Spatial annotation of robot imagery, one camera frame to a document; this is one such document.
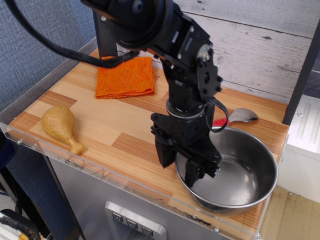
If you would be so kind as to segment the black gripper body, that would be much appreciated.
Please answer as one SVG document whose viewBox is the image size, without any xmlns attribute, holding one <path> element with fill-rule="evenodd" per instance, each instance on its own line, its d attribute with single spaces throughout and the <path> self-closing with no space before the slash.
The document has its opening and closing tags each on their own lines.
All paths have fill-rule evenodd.
<svg viewBox="0 0 320 240">
<path fill-rule="evenodd" d="M 198 162 L 204 166 L 205 174 L 214 178 L 219 174 L 222 156 L 211 143 L 209 133 L 218 133 L 223 129 L 212 129 L 213 103 L 201 104 L 193 113 L 193 116 L 186 116 L 186 112 L 179 112 L 178 116 L 153 113 L 151 132 L 155 137 L 167 140 L 175 149 L 175 156 L 179 153 L 187 161 Z"/>
</svg>

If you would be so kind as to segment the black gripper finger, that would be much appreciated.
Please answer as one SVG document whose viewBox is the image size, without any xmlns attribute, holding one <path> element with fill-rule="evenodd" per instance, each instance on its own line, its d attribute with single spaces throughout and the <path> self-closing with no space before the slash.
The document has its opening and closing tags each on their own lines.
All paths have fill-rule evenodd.
<svg viewBox="0 0 320 240">
<path fill-rule="evenodd" d="M 159 159 L 159 163 L 163 168 L 170 166 L 176 158 L 176 150 L 167 140 L 158 136 L 155 137 L 155 147 Z"/>
<path fill-rule="evenodd" d="M 185 165 L 185 174 L 184 174 L 184 182 L 185 184 L 192 188 L 196 181 L 202 179 L 206 174 L 205 168 L 203 165 L 194 161 L 193 159 L 189 159 Z"/>
</svg>

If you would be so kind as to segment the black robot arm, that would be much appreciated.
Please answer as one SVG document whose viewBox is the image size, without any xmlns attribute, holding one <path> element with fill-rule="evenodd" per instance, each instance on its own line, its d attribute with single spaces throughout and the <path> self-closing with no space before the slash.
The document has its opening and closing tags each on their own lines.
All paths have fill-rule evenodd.
<svg viewBox="0 0 320 240">
<path fill-rule="evenodd" d="M 222 157 L 209 138 L 222 78 L 213 61 L 210 36 L 171 0 L 86 0 L 105 17 L 118 45 L 161 60 L 169 87 L 167 114 L 153 113 L 152 133 L 159 162 L 187 160 L 184 182 L 192 187 L 219 173 Z"/>
</svg>

